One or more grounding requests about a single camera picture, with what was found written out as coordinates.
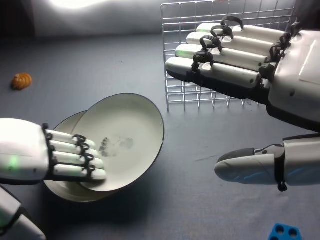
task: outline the robotic hand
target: robotic hand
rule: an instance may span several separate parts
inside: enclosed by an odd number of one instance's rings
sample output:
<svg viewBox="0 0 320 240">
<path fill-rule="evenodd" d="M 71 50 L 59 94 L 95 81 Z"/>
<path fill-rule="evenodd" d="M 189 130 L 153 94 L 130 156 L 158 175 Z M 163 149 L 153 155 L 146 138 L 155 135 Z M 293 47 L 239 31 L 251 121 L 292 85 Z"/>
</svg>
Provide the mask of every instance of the robotic hand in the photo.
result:
<svg viewBox="0 0 320 240">
<path fill-rule="evenodd" d="M 32 122 L 0 118 L 0 183 L 33 185 L 43 180 L 106 179 L 95 143 L 81 135 L 48 130 Z M 44 240 L 21 203 L 0 186 L 0 237 Z"/>
<path fill-rule="evenodd" d="M 240 26 L 230 28 L 225 22 Z M 320 32 L 291 26 L 291 34 L 246 26 L 227 16 L 221 24 L 201 24 L 168 59 L 169 75 L 222 94 L 266 105 L 268 114 L 320 132 Z M 215 173 L 242 184 L 320 184 L 320 135 L 292 137 L 283 145 L 247 148 L 222 156 Z"/>
</svg>

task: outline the metal grid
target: metal grid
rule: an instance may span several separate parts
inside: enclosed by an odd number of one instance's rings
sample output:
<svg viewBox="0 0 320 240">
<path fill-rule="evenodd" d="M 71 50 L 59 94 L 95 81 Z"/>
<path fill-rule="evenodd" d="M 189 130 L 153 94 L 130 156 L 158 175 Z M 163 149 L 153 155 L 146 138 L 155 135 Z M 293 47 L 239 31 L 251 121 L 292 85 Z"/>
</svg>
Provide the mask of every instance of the metal grid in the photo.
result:
<svg viewBox="0 0 320 240">
<path fill-rule="evenodd" d="M 203 23 L 219 23 L 224 16 L 242 19 L 245 25 L 287 31 L 297 18 L 296 0 L 205 0 L 166 3 L 161 5 L 162 39 L 164 63 L 175 56 L 180 44 L 186 43 L 187 36 Z M 226 104 L 237 101 L 245 106 L 245 100 L 234 99 L 194 83 L 174 79 L 165 71 L 165 93 L 167 110 L 170 104 L 188 103 Z"/>
</svg>

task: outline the blue toy block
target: blue toy block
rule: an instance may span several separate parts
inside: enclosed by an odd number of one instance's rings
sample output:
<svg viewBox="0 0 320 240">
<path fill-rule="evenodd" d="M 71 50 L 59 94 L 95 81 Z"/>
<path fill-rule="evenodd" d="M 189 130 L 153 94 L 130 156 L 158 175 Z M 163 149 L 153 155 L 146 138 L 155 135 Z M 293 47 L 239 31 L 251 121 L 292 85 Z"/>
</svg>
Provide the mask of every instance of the blue toy block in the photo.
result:
<svg viewBox="0 0 320 240">
<path fill-rule="evenodd" d="M 268 240 L 302 240 L 302 237 L 297 227 L 277 223 Z"/>
</svg>

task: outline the hole in blue block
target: hole in blue block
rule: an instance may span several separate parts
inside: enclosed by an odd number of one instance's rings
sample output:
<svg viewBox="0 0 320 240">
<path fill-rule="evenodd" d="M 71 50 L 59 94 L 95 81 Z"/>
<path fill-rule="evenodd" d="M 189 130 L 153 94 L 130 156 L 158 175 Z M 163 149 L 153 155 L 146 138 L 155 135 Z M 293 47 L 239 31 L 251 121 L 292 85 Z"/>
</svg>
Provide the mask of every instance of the hole in blue block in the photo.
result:
<svg viewBox="0 0 320 240">
<path fill-rule="evenodd" d="M 279 225 L 279 226 L 276 226 L 275 231 L 276 231 L 276 233 L 279 234 L 279 235 L 283 235 L 283 234 L 285 233 L 284 227 L 283 227 L 283 226 L 280 226 L 280 225 Z"/>
<path fill-rule="evenodd" d="M 289 230 L 289 235 L 290 235 L 291 238 L 295 239 L 298 236 L 298 232 L 297 232 L 297 230 L 291 228 Z"/>
</svg>

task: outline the white plate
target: white plate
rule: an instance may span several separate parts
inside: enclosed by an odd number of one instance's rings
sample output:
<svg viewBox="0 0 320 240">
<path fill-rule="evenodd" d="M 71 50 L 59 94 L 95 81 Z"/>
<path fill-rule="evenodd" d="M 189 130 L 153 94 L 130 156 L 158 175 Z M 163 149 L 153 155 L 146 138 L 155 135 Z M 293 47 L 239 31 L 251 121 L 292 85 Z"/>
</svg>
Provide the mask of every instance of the white plate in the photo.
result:
<svg viewBox="0 0 320 240">
<path fill-rule="evenodd" d="M 71 134 L 78 121 L 85 114 L 85 111 L 77 113 L 63 122 L 61 122 L 54 130 L 66 134 Z M 96 192 L 91 191 L 75 182 L 64 181 L 44 181 L 45 185 L 57 196 L 77 203 L 87 203 L 98 201 L 106 198 L 114 192 Z"/>
<path fill-rule="evenodd" d="M 81 184 L 109 192 L 133 183 L 151 167 L 163 145 L 165 127 L 160 111 L 149 99 L 123 93 L 90 108 L 72 134 L 97 144 L 106 171 L 105 181 Z"/>
</svg>

